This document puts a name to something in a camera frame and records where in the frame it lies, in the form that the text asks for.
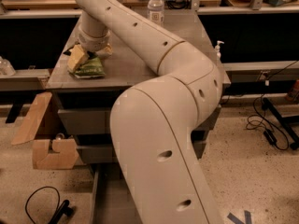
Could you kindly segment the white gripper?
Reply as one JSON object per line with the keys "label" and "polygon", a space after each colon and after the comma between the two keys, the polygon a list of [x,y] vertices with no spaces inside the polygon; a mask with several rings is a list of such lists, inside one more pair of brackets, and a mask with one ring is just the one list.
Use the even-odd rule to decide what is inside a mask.
{"label": "white gripper", "polygon": [[88,35],[82,30],[82,27],[78,28],[78,42],[71,49],[70,57],[67,61],[67,68],[70,72],[75,72],[79,66],[85,63],[88,58],[88,52],[98,52],[98,56],[101,59],[106,59],[113,54],[113,48],[108,44],[110,37],[110,31],[105,30],[102,35],[94,36]]}

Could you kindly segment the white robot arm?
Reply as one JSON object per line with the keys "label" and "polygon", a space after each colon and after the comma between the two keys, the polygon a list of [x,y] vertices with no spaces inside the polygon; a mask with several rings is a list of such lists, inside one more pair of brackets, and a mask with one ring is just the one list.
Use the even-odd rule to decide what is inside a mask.
{"label": "white robot arm", "polygon": [[112,142],[143,224],[223,224],[191,133],[219,104],[220,68],[188,41],[117,0],[76,0],[155,73],[110,113]]}

